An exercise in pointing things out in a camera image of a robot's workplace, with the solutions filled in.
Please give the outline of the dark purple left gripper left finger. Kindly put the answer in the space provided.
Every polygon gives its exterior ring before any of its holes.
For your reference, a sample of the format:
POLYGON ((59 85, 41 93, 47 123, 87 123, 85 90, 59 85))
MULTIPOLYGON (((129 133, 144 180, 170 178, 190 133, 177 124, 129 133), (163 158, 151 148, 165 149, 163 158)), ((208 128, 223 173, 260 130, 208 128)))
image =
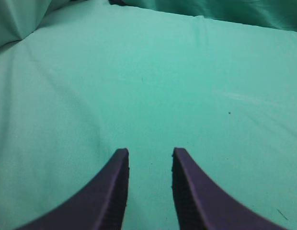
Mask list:
POLYGON ((129 152, 117 149, 75 195, 22 230, 119 230, 127 205, 129 152))

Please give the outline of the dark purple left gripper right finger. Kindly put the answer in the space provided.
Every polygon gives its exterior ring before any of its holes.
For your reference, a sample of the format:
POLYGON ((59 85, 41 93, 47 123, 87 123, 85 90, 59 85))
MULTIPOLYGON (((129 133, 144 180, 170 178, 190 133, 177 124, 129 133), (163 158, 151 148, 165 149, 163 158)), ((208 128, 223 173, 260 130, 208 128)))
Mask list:
POLYGON ((172 154, 172 196, 182 230, 281 230, 221 189, 184 148, 172 154))

